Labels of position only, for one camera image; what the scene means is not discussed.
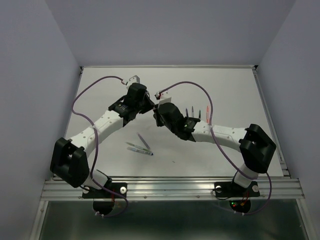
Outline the orange highlighter pen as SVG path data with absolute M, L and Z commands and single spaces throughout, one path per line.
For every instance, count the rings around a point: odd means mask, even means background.
M 209 106 L 206 107 L 206 123 L 207 124 L 210 123 L 210 107 Z

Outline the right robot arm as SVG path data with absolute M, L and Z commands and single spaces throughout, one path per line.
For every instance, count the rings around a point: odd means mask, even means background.
M 153 117 L 158 127 L 167 127 L 181 140 L 212 143 L 220 150 L 227 147 L 240 152 L 243 164 L 236 170 L 230 182 L 231 192 L 235 195 L 242 195 L 252 181 L 260 174 L 268 172 L 277 148 L 273 140 L 257 124 L 250 124 L 247 128 L 210 126 L 199 118 L 183 116 L 178 107 L 171 102 L 157 104 L 153 109 Z

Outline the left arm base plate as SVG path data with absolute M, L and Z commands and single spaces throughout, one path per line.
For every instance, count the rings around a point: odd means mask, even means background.
M 104 189 L 86 186 L 82 190 L 84 200 L 92 200 L 92 209 L 96 216 L 103 219 L 123 214 L 129 205 L 127 200 L 128 184 L 126 182 L 107 182 Z

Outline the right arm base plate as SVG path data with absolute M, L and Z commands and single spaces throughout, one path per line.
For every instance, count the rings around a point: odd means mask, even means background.
M 228 200 L 230 208 L 241 214 L 247 214 L 251 209 L 251 198 L 261 195 L 256 181 L 253 181 L 247 188 L 232 181 L 216 182 L 211 193 L 218 200 Z

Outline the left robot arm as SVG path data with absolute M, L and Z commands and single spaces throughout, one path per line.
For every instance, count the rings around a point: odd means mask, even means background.
M 97 153 L 99 144 L 112 133 L 133 121 L 137 114 L 145 114 L 154 108 L 147 87 L 132 83 L 127 94 L 113 103 L 105 113 L 79 134 L 65 139 L 61 137 L 54 145 L 50 171 L 74 188 L 94 188 L 100 197 L 111 193 L 109 177 L 89 166 L 88 157 Z

